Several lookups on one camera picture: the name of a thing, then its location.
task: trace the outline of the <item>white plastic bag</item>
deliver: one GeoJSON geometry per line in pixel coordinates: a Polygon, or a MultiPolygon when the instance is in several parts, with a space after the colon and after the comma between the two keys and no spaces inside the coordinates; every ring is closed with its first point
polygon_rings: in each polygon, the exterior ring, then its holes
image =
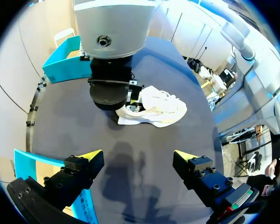
{"type": "Polygon", "coordinates": [[[210,72],[204,66],[201,66],[199,76],[203,79],[211,78],[210,72]]]}

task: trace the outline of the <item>black bracket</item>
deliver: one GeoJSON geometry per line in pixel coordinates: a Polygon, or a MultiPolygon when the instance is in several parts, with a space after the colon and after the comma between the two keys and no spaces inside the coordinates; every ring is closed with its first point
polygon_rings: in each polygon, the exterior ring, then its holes
{"type": "Polygon", "coordinates": [[[47,86],[47,84],[46,84],[45,82],[41,82],[41,83],[39,83],[38,85],[42,85],[43,87],[46,87],[46,86],[47,86]]]}
{"type": "Polygon", "coordinates": [[[35,125],[35,121],[26,121],[27,127],[34,126],[34,125],[35,125]]]}
{"type": "Polygon", "coordinates": [[[133,84],[133,83],[137,83],[137,82],[138,81],[136,79],[132,79],[130,81],[129,89],[132,91],[132,93],[131,93],[131,100],[138,100],[139,93],[144,88],[144,85],[139,86],[139,85],[134,85],[133,84]]]}
{"type": "Polygon", "coordinates": [[[206,207],[211,207],[214,213],[208,224],[233,223],[239,219],[245,210],[238,210],[227,216],[228,210],[233,210],[242,204],[253,202],[259,191],[247,184],[234,189],[233,178],[225,177],[213,166],[213,161],[205,155],[191,159],[174,152],[173,167],[183,180],[188,190],[193,189],[206,207]]]}
{"type": "Polygon", "coordinates": [[[18,178],[7,186],[15,206],[30,224],[86,224],[62,212],[71,206],[83,189],[89,189],[104,166],[103,151],[92,159],[71,156],[64,167],[51,177],[44,177],[41,186],[32,177],[18,178]]]}
{"type": "Polygon", "coordinates": [[[90,61],[90,56],[80,56],[80,61],[82,62],[90,61]]]}
{"type": "Polygon", "coordinates": [[[38,110],[38,106],[33,107],[32,104],[30,104],[30,112],[37,111],[37,110],[38,110]]]}

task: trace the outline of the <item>chair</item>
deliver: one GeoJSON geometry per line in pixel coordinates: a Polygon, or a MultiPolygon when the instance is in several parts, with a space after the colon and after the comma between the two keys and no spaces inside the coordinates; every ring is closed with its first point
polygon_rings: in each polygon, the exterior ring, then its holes
{"type": "Polygon", "coordinates": [[[73,28],[65,29],[65,30],[59,32],[58,34],[56,34],[54,36],[54,42],[55,42],[56,48],[58,48],[57,41],[66,37],[66,36],[68,36],[68,35],[70,35],[70,34],[73,34],[74,36],[76,36],[73,28]]]}
{"type": "Polygon", "coordinates": [[[235,177],[251,176],[254,171],[260,170],[262,155],[259,152],[255,152],[254,155],[248,161],[237,161],[236,165],[240,168],[240,171],[235,174],[235,177]]]}

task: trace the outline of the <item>dark gray table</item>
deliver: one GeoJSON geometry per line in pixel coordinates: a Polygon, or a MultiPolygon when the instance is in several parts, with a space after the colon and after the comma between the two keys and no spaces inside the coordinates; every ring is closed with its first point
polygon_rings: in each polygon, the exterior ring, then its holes
{"type": "Polygon", "coordinates": [[[133,56],[145,86],[187,104],[177,123],[119,126],[98,109],[87,79],[49,85],[35,120],[32,152],[56,159],[102,149],[105,167],[91,187],[98,220],[109,223],[202,223],[211,210],[187,191],[172,167],[175,149],[206,155],[223,172],[221,144],[210,108],[192,71],[172,43],[147,38],[133,56]]]}

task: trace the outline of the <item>person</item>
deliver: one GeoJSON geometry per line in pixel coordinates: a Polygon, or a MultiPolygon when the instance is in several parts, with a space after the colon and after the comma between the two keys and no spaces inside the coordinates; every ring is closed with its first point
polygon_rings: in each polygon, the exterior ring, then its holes
{"type": "MultiPolygon", "coordinates": [[[[233,187],[238,188],[242,183],[247,183],[259,191],[256,201],[266,201],[268,196],[280,184],[280,159],[274,159],[265,169],[265,174],[249,177],[233,177],[233,187]]],[[[247,213],[258,213],[261,207],[250,208],[247,213]]]]}

